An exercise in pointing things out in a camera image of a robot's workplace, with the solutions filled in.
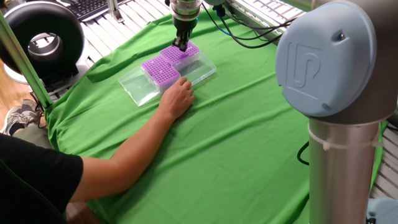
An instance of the wooden floor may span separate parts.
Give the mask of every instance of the wooden floor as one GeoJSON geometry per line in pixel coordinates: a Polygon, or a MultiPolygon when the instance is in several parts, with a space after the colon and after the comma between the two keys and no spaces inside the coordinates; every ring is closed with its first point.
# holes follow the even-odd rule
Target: wooden floor
{"type": "Polygon", "coordinates": [[[10,79],[4,73],[3,62],[0,60],[0,129],[4,126],[7,112],[20,105],[23,99],[32,100],[29,87],[10,79]]]}
{"type": "MultiPolygon", "coordinates": [[[[20,105],[24,99],[32,100],[27,85],[13,81],[4,73],[3,62],[0,60],[0,129],[4,126],[7,112],[14,106],[20,105]]],[[[67,218],[70,224],[97,224],[99,221],[86,203],[69,203],[67,218]]]]}

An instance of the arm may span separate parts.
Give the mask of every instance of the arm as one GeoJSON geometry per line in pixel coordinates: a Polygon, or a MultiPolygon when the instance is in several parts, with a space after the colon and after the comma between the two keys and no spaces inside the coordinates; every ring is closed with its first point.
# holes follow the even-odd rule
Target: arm
{"type": "Polygon", "coordinates": [[[143,127],[108,159],[83,157],[83,175],[71,202],[127,190],[154,158],[173,122],[194,100],[191,83],[179,79],[162,96],[159,108],[143,127]]]}

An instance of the green pole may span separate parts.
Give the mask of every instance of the green pole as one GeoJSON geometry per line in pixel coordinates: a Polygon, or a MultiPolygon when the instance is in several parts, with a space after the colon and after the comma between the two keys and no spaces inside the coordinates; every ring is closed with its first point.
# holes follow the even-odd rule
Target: green pole
{"type": "Polygon", "coordinates": [[[0,40],[6,47],[7,51],[10,53],[12,59],[14,59],[19,70],[25,76],[33,92],[36,94],[37,99],[40,101],[44,108],[49,107],[52,104],[52,100],[50,99],[49,94],[45,90],[24,50],[22,49],[6,19],[1,13],[0,40]]]}

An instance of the clear plastic lid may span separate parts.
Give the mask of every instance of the clear plastic lid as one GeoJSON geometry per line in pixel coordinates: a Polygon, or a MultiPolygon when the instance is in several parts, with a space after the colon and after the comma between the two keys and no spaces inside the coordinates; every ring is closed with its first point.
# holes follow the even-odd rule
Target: clear plastic lid
{"type": "MultiPolygon", "coordinates": [[[[182,77],[186,77],[192,85],[204,80],[216,72],[216,66],[205,54],[200,53],[198,60],[178,71],[182,77]]],[[[136,102],[137,106],[142,106],[156,96],[160,96],[159,87],[143,72],[141,67],[127,72],[118,79],[125,91],[136,102]]]]}

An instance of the green tablecloth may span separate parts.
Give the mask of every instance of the green tablecloth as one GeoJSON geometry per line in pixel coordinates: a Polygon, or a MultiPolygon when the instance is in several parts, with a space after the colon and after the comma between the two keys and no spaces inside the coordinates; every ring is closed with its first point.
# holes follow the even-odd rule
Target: green tablecloth
{"type": "MultiPolygon", "coordinates": [[[[137,107],[118,78],[170,45],[170,18],[150,23],[102,58],[45,111],[56,150],[109,158],[150,118],[159,101],[137,107]]],[[[236,35],[254,35],[228,23],[236,35]]],[[[296,159],[308,141],[308,120],[277,85],[276,46],[245,49],[206,14],[192,42],[217,72],[195,87],[193,106],[140,180],[88,205],[103,223],[293,223],[308,200],[309,169],[296,159]]],[[[308,223],[308,213],[301,219],[308,223]]]]}

